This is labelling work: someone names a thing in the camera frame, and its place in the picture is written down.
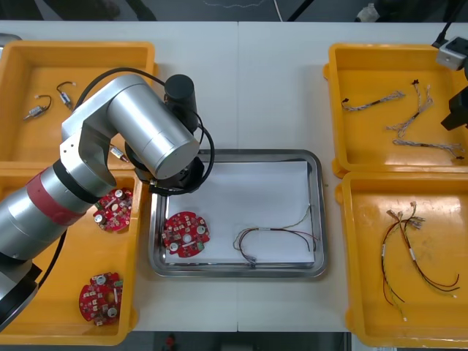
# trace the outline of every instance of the floor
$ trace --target floor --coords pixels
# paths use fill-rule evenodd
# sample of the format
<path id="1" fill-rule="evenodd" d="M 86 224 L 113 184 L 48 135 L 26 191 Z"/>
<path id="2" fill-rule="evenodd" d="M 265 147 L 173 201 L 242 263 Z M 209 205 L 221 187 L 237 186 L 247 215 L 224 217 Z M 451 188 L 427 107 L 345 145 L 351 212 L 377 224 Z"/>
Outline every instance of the floor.
<path id="1" fill-rule="evenodd" d="M 2 0 L 8 3 L 17 0 Z M 61 20 L 61 17 L 48 6 L 48 1 L 35 0 L 40 14 L 45 20 Z M 130 3 L 138 2 L 146 6 L 157 20 L 215 20 L 215 21 L 278 21 L 273 0 L 103 0 L 118 7 L 114 20 L 138 20 Z M 288 19 L 303 3 L 303 0 L 276 0 L 284 20 Z M 440 22 L 445 8 L 444 0 L 408 0 L 437 3 L 436 10 L 426 21 Z M 316 0 L 297 19 L 303 22 L 352 22 L 358 12 L 370 0 Z M 468 6 L 461 11 L 458 21 L 468 21 Z"/>
<path id="2" fill-rule="evenodd" d="M 130 333 L 114 347 L 0 346 L 1 351 L 169 351 L 169 333 Z M 344 333 L 175 333 L 177 351 L 339 351 Z"/>

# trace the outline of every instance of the silver robot arm segment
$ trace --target silver robot arm segment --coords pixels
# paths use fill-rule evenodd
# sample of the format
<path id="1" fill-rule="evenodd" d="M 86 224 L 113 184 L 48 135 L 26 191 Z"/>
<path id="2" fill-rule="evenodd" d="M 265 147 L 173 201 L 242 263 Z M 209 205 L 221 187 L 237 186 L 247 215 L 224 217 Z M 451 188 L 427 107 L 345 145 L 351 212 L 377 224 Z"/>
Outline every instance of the silver robot arm segment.
<path id="1" fill-rule="evenodd" d="M 137 75 L 112 80 L 78 107 L 62 124 L 60 159 L 0 202 L 0 330 L 37 291 L 31 260 L 116 185 L 107 156 L 118 133 L 158 179 L 183 170 L 200 147 Z"/>

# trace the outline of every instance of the red circuit board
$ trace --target red circuit board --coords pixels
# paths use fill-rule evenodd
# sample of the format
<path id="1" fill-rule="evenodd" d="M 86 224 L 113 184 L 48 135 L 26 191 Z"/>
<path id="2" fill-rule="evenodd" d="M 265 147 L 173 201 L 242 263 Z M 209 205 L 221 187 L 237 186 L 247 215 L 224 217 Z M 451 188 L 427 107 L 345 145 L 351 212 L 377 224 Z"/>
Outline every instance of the red circuit board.
<path id="1" fill-rule="evenodd" d="M 127 188 L 114 189 L 99 200 L 95 206 L 94 221 L 103 230 L 118 232 L 130 224 L 133 194 Z"/>
<path id="2" fill-rule="evenodd" d="M 166 221 L 162 240 L 170 254 L 192 257 L 199 254 L 210 241 L 205 220 L 193 212 L 180 212 Z"/>
<path id="3" fill-rule="evenodd" d="M 89 281 L 80 293 L 81 315 L 98 326 L 113 324 L 120 315 L 124 283 L 117 273 L 100 274 Z"/>

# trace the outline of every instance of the black cable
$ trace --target black cable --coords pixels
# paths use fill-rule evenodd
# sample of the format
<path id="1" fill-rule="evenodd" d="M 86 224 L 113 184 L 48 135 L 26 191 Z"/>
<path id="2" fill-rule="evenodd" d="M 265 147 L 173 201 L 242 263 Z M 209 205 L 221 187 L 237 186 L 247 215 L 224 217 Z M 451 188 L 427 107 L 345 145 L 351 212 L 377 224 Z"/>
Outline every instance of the black cable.
<path id="1" fill-rule="evenodd" d="M 445 24 L 444 29 L 437 36 L 436 42 L 434 44 L 436 44 L 436 43 L 439 44 L 438 48 L 441 45 L 443 45 L 443 42 L 445 41 L 445 35 L 447 34 L 448 28 L 456 20 L 458 14 L 460 13 L 461 9 L 463 8 L 463 6 L 465 5 L 466 2 L 467 2 L 467 0 L 460 0 L 460 2 L 458 3 L 458 6 L 454 9 L 454 11 L 452 12 L 452 15 L 450 16 L 447 23 Z"/>
<path id="2" fill-rule="evenodd" d="M 198 143 L 200 145 L 202 145 L 203 137 L 205 136 L 205 127 L 203 126 L 203 121 L 202 121 L 202 118 L 200 117 L 200 115 L 198 113 L 196 113 L 195 111 L 193 111 L 191 108 L 188 108 L 186 105 L 181 104 L 180 102 L 170 101 L 170 104 L 175 105 L 175 106 L 179 106 L 180 108 L 185 109 L 185 111 L 189 111 L 190 113 L 193 113 L 194 115 L 197 116 L 198 121 L 200 122 L 200 125 L 201 125 L 201 127 L 199 126 L 199 128 L 202 130 L 202 135 L 201 135 L 200 141 Z"/>
<path id="3" fill-rule="evenodd" d="M 137 73 L 139 75 L 143 75 L 143 76 L 145 76 L 147 78 L 150 78 L 150 79 L 154 80 L 155 82 L 157 82 L 158 84 L 160 84 L 162 86 L 165 86 L 165 82 L 163 82 L 159 78 L 154 77 L 153 75 L 150 75 L 149 73 L 147 73 L 145 71 L 142 71 L 141 69 L 136 69 L 136 68 L 131 68 L 131 67 L 119 67 L 119 68 L 110 69 L 107 72 L 104 72 L 101 75 L 98 75 L 96 78 L 94 78 L 88 84 L 88 86 L 86 86 L 85 90 L 83 90 L 83 93 L 81 93 L 80 98 L 78 99 L 78 101 L 76 103 L 75 109 L 77 109 L 79 106 L 81 106 L 83 104 L 86 96 L 89 94 L 89 92 L 92 90 L 92 88 L 94 88 L 96 86 L 96 84 L 98 84 L 104 78 L 106 78 L 106 77 L 108 77 L 110 75 L 113 75 L 115 73 L 119 73 L 119 72 Z M 200 143 L 203 140 L 204 135 L 207 136 L 208 141 L 210 142 L 210 154 L 211 155 L 210 155 L 210 163 L 208 165 L 208 169 L 206 170 L 205 175 L 197 183 L 195 183 L 194 185 L 192 185 L 188 189 L 170 190 L 170 189 L 157 188 L 155 186 L 154 190 L 152 190 L 152 192 L 154 194 L 158 194 L 158 195 L 161 195 L 161 196 L 171 196 L 171 195 L 182 195 L 182 194 L 187 194 L 189 192 L 193 192 L 198 187 L 200 187 L 201 184 L 203 184 L 203 182 L 207 179 L 207 177 L 211 173 L 211 170 L 213 169 L 214 154 L 215 154 L 213 139 L 211 138 L 210 133 L 208 132 L 208 130 L 203 126 L 203 123 L 201 121 L 201 117 L 196 112 L 194 112 L 194 111 L 192 111 L 192 112 L 198 117 L 198 119 L 200 121 L 200 125 L 198 126 L 199 128 L 202 129 L 202 137 L 200 138 Z"/>
<path id="4" fill-rule="evenodd" d="M 74 85 L 74 83 L 73 83 L 73 82 L 70 82 L 69 80 L 67 80 L 66 82 L 62 82 L 62 83 L 58 84 L 57 87 L 56 87 L 56 89 L 57 89 L 57 91 L 58 91 L 59 93 L 61 93 L 60 88 L 61 88 L 62 86 L 64 86 L 65 84 L 73 84 L 73 85 Z"/>
<path id="5" fill-rule="evenodd" d="M 193 184 L 191 187 L 187 189 L 169 190 L 169 189 L 158 188 L 155 186 L 154 189 L 151 190 L 151 192 L 153 192 L 154 194 L 161 195 L 161 196 L 183 195 L 189 192 L 193 192 L 205 182 L 207 177 L 210 175 L 211 170 L 213 170 L 213 166 L 214 166 L 214 156 L 215 156 L 214 142 L 213 142 L 213 138 L 211 137 L 211 134 L 205 127 L 202 127 L 201 124 L 198 127 L 201 129 L 203 128 L 202 130 L 204 131 L 206 137 L 208 138 L 208 142 L 210 143 L 210 162 L 208 163 L 208 168 L 206 169 L 206 172 L 203 175 L 203 177 L 200 178 L 200 180 L 197 183 Z"/>
<path id="6" fill-rule="evenodd" d="M 39 284 L 37 285 L 38 289 L 40 289 L 41 286 L 44 284 L 45 280 L 47 279 L 50 272 L 52 271 L 53 266 L 56 264 L 57 259 L 59 258 L 59 255 L 60 255 L 61 248 L 64 246 L 66 236 L 67 236 L 67 231 L 65 230 L 65 232 L 61 235 L 60 240 L 58 241 L 56 251 L 53 254 L 52 260 L 50 261 L 49 266 L 47 267 L 47 270 L 45 271 L 45 273 L 42 276 Z"/>
<path id="7" fill-rule="evenodd" d="M 165 86 L 166 83 L 164 83 L 162 80 L 160 80 L 159 78 L 156 78 L 154 77 L 153 75 L 150 75 L 149 73 L 145 72 L 145 71 L 142 71 L 141 69 L 136 69 L 136 68 L 131 68 L 131 67 L 119 67 L 119 68 L 114 68 L 114 69 L 110 69 L 108 70 L 107 72 L 104 72 L 102 73 L 101 75 L 98 75 L 97 77 L 95 77 L 89 84 L 88 86 L 85 88 L 85 90 L 83 90 L 83 93 L 81 93 L 80 95 L 80 98 L 78 99 L 77 103 L 76 103 L 76 106 L 75 106 L 75 109 L 80 106 L 81 104 L 83 104 L 83 102 L 85 101 L 85 98 L 86 96 L 89 94 L 89 92 L 92 90 L 92 88 L 94 88 L 96 86 L 96 84 L 98 84 L 101 80 L 103 80 L 104 78 L 110 76 L 110 75 L 113 75 L 115 73 L 119 73 L 119 72 L 132 72 L 132 73 L 137 73 L 139 75 L 143 75 L 147 78 L 150 78 L 152 80 L 154 80 L 156 83 L 160 84 L 161 86 Z"/>

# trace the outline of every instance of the white paper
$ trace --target white paper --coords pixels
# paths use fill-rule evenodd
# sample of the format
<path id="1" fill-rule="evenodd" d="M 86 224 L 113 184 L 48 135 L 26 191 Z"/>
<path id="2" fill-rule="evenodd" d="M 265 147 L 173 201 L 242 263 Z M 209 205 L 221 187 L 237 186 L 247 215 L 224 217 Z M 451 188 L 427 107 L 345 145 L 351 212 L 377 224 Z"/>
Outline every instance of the white paper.
<path id="1" fill-rule="evenodd" d="M 309 206 L 307 162 L 215 163 L 194 193 L 170 197 L 169 217 L 192 211 L 203 217 L 211 239 L 190 258 L 167 252 L 167 263 L 245 263 L 233 241 L 248 227 L 284 227 L 299 222 Z M 312 234 L 310 212 L 293 228 Z M 243 240 L 246 254 L 258 263 L 314 262 L 310 245 L 292 233 L 254 231 Z"/>

